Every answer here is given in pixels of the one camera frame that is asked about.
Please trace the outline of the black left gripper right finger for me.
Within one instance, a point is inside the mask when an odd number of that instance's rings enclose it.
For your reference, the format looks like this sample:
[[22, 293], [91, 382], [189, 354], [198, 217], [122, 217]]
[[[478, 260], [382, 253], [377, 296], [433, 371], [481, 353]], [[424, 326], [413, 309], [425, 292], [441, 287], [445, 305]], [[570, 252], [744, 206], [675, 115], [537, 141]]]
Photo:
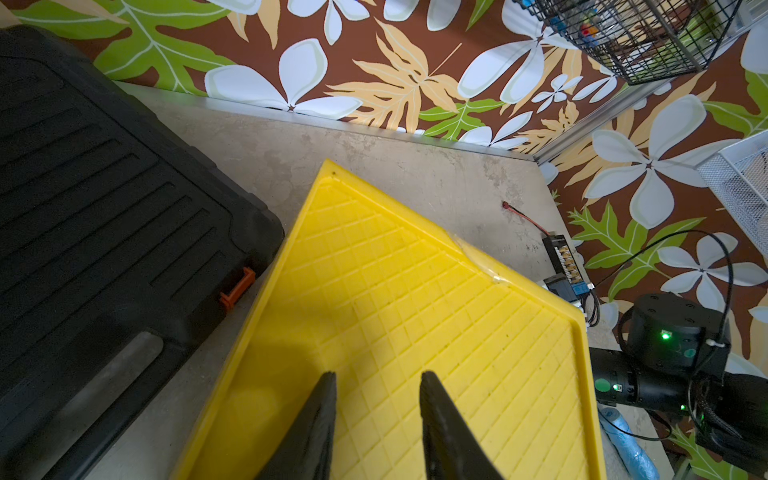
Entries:
[[427, 479], [502, 479], [433, 371], [419, 387]]

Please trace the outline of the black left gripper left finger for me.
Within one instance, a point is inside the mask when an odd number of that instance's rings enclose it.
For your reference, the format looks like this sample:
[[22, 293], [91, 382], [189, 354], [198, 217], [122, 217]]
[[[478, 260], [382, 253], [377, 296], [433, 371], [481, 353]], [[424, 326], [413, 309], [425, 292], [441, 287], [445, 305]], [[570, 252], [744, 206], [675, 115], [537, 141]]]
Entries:
[[256, 479], [329, 479], [336, 423], [337, 377], [323, 373]]

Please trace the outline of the yellow plastic drawer cabinet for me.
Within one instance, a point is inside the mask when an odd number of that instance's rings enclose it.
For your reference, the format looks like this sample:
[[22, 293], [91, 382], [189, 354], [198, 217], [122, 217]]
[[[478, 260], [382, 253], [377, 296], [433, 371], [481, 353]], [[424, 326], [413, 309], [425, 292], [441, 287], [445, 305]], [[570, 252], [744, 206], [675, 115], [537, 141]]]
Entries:
[[173, 477], [253, 478], [332, 372], [331, 477], [421, 479], [426, 371], [503, 477], [605, 477], [583, 313], [326, 161]]

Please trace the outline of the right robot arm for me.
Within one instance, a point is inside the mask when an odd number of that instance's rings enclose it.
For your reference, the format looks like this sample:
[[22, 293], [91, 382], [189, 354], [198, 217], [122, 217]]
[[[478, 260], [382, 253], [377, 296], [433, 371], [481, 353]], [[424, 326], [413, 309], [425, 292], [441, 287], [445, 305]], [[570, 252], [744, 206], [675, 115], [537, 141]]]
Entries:
[[616, 329], [618, 349], [590, 350], [599, 402], [687, 415], [698, 445], [766, 477], [767, 381], [727, 371], [730, 328], [720, 312], [670, 293], [647, 294]]

